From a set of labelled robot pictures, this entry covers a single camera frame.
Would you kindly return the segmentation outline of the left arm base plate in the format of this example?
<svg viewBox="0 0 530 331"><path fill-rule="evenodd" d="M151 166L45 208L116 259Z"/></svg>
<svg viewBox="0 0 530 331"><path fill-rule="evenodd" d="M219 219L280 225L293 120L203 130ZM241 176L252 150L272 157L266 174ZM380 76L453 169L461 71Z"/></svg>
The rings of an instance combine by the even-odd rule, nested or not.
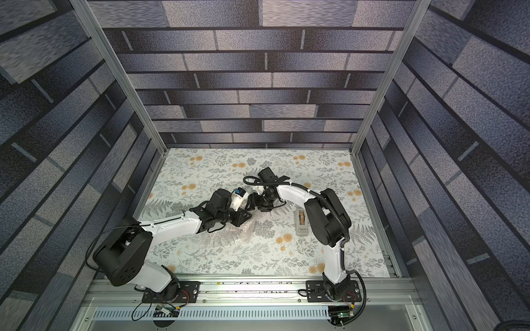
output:
<svg viewBox="0 0 530 331"><path fill-rule="evenodd" d="M143 294L142 303L196 303L200 286L198 281L180 281L179 284L169 284L168 290L160 293L147 289Z"/></svg>

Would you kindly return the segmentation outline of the clear bubble wrap sheet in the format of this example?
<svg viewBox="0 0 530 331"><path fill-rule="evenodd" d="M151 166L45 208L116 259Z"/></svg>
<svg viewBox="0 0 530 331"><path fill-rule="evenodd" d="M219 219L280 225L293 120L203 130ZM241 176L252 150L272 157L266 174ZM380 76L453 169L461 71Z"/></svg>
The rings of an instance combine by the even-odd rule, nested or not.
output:
<svg viewBox="0 0 530 331"><path fill-rule="evenodd" d="M199 227L197 242L202 248L223 248L233 244L248 243L255 229L255 222L260 217L260 212L258 210L247 212L250 212L252 217L240 227L235 227L230 223L217 223L212 228Z"/></svg>

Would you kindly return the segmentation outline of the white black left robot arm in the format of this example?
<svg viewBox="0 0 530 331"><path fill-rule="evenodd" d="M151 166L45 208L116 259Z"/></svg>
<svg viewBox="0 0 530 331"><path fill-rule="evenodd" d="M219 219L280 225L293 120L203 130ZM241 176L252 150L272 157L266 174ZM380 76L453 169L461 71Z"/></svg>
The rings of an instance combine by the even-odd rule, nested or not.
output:
<svg viewBox="0 0 530 331"><path fill-rule="evenodd" d="M149 262L148 253L156 245L179 237L215 232L217 226L239 227L251 217L242 208L211 208L205 203L154 221L139 222L126 217L94 250L92 259L116 287L133 284L141 291L174 297L180 291L177 276L168 267Z"/></svg>

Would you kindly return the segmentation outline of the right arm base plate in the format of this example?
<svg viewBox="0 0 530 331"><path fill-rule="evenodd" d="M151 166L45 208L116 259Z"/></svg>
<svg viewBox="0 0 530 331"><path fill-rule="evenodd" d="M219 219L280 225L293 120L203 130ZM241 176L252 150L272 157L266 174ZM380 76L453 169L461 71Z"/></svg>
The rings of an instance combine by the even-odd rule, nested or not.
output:
<svg viewBox="0 0 530 331"><path fill-rule="evenodd" d="M307 281L306 290L303 293L309 303L361 303L363 301L359 283L355 280L349 282L344 295L339 299L333 299L327 294L323 281Z"/></svg>

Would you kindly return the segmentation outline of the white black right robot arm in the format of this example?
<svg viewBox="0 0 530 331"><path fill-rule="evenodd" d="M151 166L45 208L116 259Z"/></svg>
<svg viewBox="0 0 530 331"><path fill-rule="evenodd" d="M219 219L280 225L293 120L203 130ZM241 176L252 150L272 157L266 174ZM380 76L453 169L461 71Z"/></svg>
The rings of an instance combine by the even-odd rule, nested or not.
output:
<svg viewBox="0 0 530 331"><path fill-rule="evenodd" d="M351 220L337 195L326 189L321 193L298 183L262 183L263 193L253 193L247 207L270 211L277 200L303 208L314 237L324 246L323 280L331 285L346 285L351 277L345 268L344 246L350 240Z"/></svg>

